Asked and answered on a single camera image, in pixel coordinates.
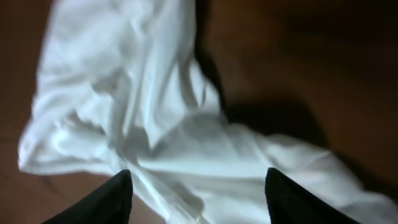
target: wooden floor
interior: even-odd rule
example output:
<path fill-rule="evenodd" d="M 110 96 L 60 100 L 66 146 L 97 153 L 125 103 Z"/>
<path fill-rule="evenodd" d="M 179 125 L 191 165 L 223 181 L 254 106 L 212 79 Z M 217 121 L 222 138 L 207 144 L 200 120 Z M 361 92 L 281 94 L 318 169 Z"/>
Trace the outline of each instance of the wooden floor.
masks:
<path fill-rule="evenodd" d="M 367 40 L 334 26 L 341 21 L 327 21 L 334 33 L 343 33 L 329 37 L 374 43 L 352 47 L 350 41 L 326 41 L 324 30 L 303 34 L 306 26 L 320 26 L 306 15 L 334 12 L 314 15 L 303 10 L 317 9 L 312 1 L 302 1 L 304 6 L 289 0 L 198 2 L 204 10 L 198 21 L 198 46 L 204 51 L 197 56 L 204 72 L 222 86 L 232 121 L 265 134 L 287 133 L 328 146 L 355 164 L 370 189 L 398 192 L 398 44 L 387 31 Z M 17 168 L 17 143 L 30 115 L 49 5 L 50 1 L 0 3 L 0 223 L 40 223 L 107 180 L 89 174 L 42 177 Z M 361 16 L 360 11 L 352 13 Z M 301 31 L 291 28 L 299 20 L 306 24 Z M 134 223 L 159 221 L 134 201 Z"/>

